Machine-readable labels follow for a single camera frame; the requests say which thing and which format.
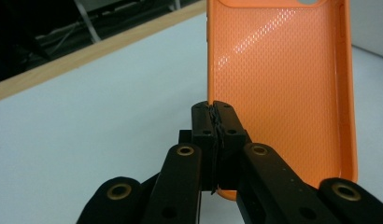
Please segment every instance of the white tabletop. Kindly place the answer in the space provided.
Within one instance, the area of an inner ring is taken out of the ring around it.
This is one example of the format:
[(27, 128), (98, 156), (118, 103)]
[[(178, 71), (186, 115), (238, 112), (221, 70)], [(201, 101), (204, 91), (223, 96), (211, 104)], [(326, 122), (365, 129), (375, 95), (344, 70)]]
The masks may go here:
[[(353, 50), (359, 184), (383, 202), (383, 59)], [(0, 223), (75, 223), (110, 178), (158, 173), (206, 99), (200, 15), (0, 101)], [(203, 194), (201, 223), (243, 223)]]

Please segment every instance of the floor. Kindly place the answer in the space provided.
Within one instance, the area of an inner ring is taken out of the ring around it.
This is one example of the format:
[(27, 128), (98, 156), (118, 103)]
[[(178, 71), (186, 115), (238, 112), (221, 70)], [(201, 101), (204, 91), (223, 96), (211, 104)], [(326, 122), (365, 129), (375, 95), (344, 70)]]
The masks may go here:
[[(193, 2), (196, 2), (196, 0), (182, 0), (181, 7), (185, 7)], [(97, 34), (101, 39), (106, 39), (170, 13), (172, 10), (171, 6), (130, 4), (104, 13), (89, 14), (89, 16)], [(93, 44), (91, 35), (81, 16), (75, 23), (54, 30), (48, 35), (37, 36), (36, 40), (48, 53), (50, 59), (45, 59), (17, 46), (15, 47), (16, 55), (12, 58), (14, 61), (11, 63), (12, 68), (2, 70), (4, 72), (0, 74), (0, 81)]]

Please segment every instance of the phone case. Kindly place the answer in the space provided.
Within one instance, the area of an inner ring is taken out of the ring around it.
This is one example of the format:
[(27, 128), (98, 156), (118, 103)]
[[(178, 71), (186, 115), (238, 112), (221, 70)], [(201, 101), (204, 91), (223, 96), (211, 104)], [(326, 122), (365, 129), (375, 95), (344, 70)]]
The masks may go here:
[(208, 101), (309, 185), (356, 181), (348, 0), (208, 0), (207, 17)]

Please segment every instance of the orange phone case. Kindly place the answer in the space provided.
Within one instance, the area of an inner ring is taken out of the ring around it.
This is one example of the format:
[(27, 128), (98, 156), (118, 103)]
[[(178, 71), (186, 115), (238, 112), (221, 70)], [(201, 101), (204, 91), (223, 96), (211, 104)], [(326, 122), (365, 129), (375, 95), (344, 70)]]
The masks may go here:
[(208, 101), (304, 182), (356, 181), (348, 0), (208, 0), (207, 16)]

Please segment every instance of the textured phone case back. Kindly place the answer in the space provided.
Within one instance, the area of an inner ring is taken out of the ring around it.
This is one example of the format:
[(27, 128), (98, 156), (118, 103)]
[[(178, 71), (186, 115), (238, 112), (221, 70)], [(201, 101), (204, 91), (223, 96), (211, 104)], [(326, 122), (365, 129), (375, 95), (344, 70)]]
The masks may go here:
[(348, 1), (238, 2), (208, 2), (209, 102), (308, 184), (356, 181)]

